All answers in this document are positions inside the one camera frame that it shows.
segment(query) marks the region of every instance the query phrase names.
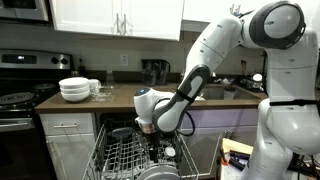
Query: electrical outlet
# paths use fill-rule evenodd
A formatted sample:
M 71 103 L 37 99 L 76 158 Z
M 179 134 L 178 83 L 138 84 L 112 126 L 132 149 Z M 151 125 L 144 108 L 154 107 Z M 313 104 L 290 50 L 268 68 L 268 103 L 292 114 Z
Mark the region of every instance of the electrical outlet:
M 128 66 L 129 64 L 128 54 L 120 54 L 120 64 L 121 66 Z

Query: stove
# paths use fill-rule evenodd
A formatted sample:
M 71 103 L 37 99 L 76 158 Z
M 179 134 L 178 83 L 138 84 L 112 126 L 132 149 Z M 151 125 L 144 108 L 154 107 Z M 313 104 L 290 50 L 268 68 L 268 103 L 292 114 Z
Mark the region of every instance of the stove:
M 68 54 L 0 49 L 0 179 L 56 179 L 34 108 L 72 69 Z

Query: dishwasher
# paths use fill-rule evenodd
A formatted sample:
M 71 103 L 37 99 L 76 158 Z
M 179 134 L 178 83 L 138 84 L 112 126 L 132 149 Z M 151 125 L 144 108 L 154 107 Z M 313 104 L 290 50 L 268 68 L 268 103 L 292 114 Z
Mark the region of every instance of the dishwasher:
M 198 179 L 181 134 L 154 133 L 150 137 L 140 131 L 134 117 L 134 113 L 99 115 L 99 134 L 83 180 Z

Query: coffee maker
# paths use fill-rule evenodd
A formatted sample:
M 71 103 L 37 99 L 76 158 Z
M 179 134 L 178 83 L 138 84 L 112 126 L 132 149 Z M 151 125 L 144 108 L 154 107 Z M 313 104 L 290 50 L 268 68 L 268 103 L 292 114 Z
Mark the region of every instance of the coffee maker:
M 141 59 L 143 84 L 149 87 L 163 86 L 171 71 L 170 63 L 164 59 Z

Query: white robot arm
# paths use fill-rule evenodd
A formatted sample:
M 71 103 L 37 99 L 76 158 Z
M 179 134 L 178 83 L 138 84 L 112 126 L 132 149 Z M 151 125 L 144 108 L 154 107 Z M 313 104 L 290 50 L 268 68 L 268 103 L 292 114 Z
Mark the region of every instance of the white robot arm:
M 238 45 L 264 48 L 268 54 L 269 99 L 259 105 L 257 141 L 243 179 L 283 179 L 292 152 L 320 152 L 314 95 L 318 40 L 295 3 L 275 2 L 241 18 L 229 15 L 210 23 L 191 48 L 185 77 L 174 94 L 159 96 L 150 89 L 134 97 L 137 121 L 163 133 L 179 128 L 212 72 Z M 141 108 L 146 99 L 150 108 Z

